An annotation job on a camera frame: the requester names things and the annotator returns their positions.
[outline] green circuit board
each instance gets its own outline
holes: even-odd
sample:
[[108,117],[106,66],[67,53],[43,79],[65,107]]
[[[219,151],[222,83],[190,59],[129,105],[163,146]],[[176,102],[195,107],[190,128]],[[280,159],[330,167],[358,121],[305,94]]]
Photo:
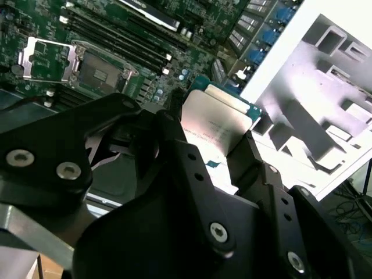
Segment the green circuit board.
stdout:
[[[57,111],[111,92],[140,104],[166,106],[174,89],[186,90],[196,76],[210,75],[218,46],[210,42],[227,38],[246,2],[211,1],[206,9],[197,0],[149,1],[182,26],[195,23],[189,40],[117,0],[0,1],[0,87],[21,96],[56,92]],[[204,19],[196,23],[188,13],[198,14],[198,9]],[[25,77],[22,61],[30,37],[38,41],[29,58],[31,73]],[[71,46],[76,53],[83,48],[83,55],[76,55],[76,73],[62,80],[71,64]]]

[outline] screw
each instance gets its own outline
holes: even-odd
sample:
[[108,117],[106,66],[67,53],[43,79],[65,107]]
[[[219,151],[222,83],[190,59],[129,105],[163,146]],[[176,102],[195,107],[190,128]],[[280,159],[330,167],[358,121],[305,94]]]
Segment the screw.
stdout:
[[76,180],[81,175],[80,167],[72,162],[64,162],[58,165],[57,175],[65,180]]
[[303,192],[305,196],[310,196],[309,191],[306,190],[305,188],[301,188],[301,192]]
[[297,270],[298,272],[305,273],[305,266],[303,265],[303,261],[296,253],[288,252],[288,260],[291,266]]
[[273,173],[278,173],[278,170],[275,167],[269,166],[269,168],[270,168],[270,170],[273,171]]
[[35,156],[27,150],[16,149],[6,156],[6,162],[12,167],[27,167],[34,163]]
[[134,105],[129,101],[124,101],[123,105],[130,109],[134,108]]
[[210,233],[219,243],[225,243],[227,241],[227,231],[220,223],[212,223],[210,225]]

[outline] mounting hole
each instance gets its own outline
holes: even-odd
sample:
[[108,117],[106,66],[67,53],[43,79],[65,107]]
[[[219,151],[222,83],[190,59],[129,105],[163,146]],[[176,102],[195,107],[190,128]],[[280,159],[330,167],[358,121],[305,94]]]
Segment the mounting hole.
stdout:
[[201,174],[199,174],[199,173],[195,173],[195,178],[197,180],[199,180],[199,181],[203,181],[204,180],[204,177]]
[[288,214],[284,213],[284,217],[285,217],[288,221],[292,221],[292,218],[291,218]]
[[187,156],[189,157],[190,160],[196,161],[196,157],[195,157],[195,155],[193,155],[193,154],[189,154],[189,155],[187,155]]
[[281,198],[281,201],[285,204],[285,205],[288,205],[289,202],[285,199],[285,198]]

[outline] black plastic part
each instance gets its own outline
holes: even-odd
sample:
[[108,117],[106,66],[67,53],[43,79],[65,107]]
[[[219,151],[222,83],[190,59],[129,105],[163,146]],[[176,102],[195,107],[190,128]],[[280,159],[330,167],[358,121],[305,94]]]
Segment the black plastic part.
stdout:
[[[131,103],[133,108],[128,108],[123,102]],[[90,161],[85,151],[87,139],[118,119],[131,118],[139,112],[140,107],[131,98],[111,94],[1,134],[1,202],[61,209],[78,205],[92,181]],[[31,152],[35,157],[34,163],[27,167],[8,165],[6,156],[15,149]],[[63,162],[79,165],[81,176],[76,180],[61,179],[56,168]]]
[[215,262],[193,235],[182,196],[171,185],[157,186],[85,231],[75,249],[74,279],[260,278],[269,263],[255,264],[262,219],[257,208],[216,192],[239,245],[231,258]]
[[294,186],[289,193],[295,200],[309,262],[320,278],[372,278],[372,268],[363,256],[316,198],[303,189]]
[[[266,216],[267,241],[274,247],[267,257],[273,257],[275,269],[283,276],[310,278],[294,200],[284,191],[280,173],[262,162],[251,132],[230,152],[227,162],[232,184],[239,188],[237,195],[257,203]],[[288,252],[300,257],[304,272],[293,268]]]
[[[156,114],[156,128],[161,156],[172,178],[169,183],[187,201],[186,206],[193,220],[193,230],[198,242],[208,246],[211,252],[227,258],[236,246],[234,232],[216,198],[216,191],[210,180],[199,149],[187,143],[179,119],[166,110]],[[210,232],[210,225],[219,223],[228,233],[225,243],[217,242]]]

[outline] blue connector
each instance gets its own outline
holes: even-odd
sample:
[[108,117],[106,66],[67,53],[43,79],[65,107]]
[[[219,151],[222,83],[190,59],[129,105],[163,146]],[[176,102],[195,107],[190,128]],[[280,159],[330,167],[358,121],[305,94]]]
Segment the blue connector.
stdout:
[[295,13],[296,11],[291,8],[283,8],[278,10],[276,14],[276,19],[281,23],[287,25],[291,21]]
[[250,51],[248,52],[248,60],[256,65],[260,65],[262,61],[265,59],[266,53],[261,50]]
[[265,31],[262,35],[262,41],[273,46],[278,40],[280,33],[274,30]]

